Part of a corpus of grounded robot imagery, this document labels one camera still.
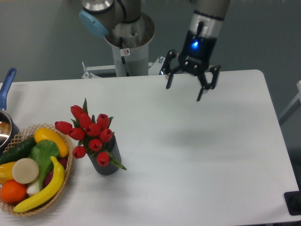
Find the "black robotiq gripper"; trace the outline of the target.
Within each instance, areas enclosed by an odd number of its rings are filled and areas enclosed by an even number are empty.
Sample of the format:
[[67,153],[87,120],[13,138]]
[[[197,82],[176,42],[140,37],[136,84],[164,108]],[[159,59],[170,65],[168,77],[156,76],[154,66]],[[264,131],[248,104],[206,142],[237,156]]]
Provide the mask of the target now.
[[[167,76],[166,89],[170,89],[174,74],[180,69],[183,72],[193,74],[198,77],[201,84],[197,101],[200,101],[205,91],[215,89],[220,74],[220,65],[210,67],[212,80],[207,82],[205,70],[209,68],[209,61],[215,47],[216,38],[196,37],[191,31],[187,32],[185,42],[180,54],[176,50],[169,50],[162,66],[162,74]],[[179,65],[171,68],[171,62],[178,58]]]

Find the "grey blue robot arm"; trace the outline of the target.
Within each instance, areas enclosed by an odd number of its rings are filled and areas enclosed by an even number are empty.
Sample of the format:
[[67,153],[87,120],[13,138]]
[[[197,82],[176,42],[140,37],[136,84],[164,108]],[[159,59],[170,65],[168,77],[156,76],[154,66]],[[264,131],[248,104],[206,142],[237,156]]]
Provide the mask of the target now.
[[[153,20],[141,10],[139,0],[84,0],[79,13],[82,24],[111,45],[118,77],[147,75],[148,47],[155,32]],[[159,74],[171,87],[174,74],[196,76],[200,94],[216,87],[220,66],[210,57],[225,19],[228,0],[197,0],[181,52],[169,50]]]

